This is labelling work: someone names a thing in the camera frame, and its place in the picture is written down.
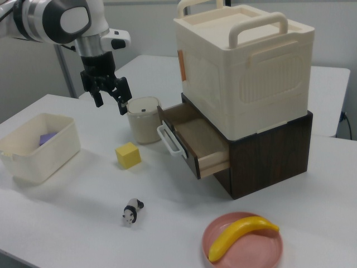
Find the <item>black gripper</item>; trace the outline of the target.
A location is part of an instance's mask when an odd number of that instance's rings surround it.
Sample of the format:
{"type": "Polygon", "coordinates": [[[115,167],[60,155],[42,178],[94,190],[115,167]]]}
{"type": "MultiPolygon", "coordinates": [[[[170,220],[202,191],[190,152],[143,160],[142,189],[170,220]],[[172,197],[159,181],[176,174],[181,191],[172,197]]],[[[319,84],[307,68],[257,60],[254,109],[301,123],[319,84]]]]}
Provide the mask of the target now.
{"type": "Polygon", "coordinates": [[[86,92],[90,92],[95,105],[103,105],[101,90],[116,101],[120,115],[127,113],[127,104],[132,99],[132,93],[125,77],[115,77],[115,62],[112,52],[105,52],[99,56],[81,57],[84,70],[80,73],[82,84],[86,92]]]}

